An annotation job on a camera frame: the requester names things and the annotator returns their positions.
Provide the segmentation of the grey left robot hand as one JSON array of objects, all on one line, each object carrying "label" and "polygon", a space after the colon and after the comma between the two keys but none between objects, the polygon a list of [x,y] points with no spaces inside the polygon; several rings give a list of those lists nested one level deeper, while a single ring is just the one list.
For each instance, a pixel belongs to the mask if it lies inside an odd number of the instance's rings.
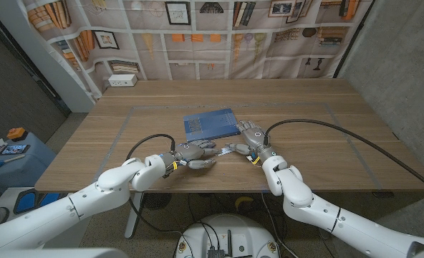
[{"label": "grey left robot hand", "polygon": [[215,146],[216,144],[210,140],[193,140],[177,145],[174,156],[182,165],[187,165],[191,169],[210,168],[216,162],[211,156],[222,152]]}]

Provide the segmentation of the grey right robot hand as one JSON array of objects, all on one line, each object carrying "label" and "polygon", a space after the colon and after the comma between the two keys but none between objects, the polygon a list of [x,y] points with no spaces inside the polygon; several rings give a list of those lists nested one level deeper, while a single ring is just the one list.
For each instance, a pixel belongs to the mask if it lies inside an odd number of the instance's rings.
[{"label": "grey right robot hand", "polygon": [[250,120],[240,120],[236,127],[246,143],[227,143],[227,148],[245,156],[254,154],[256,157],[260,157],[262,163],[270,157],[276,156],[276,151],[269,144],[264,144],[266,134],[259,125]]}]

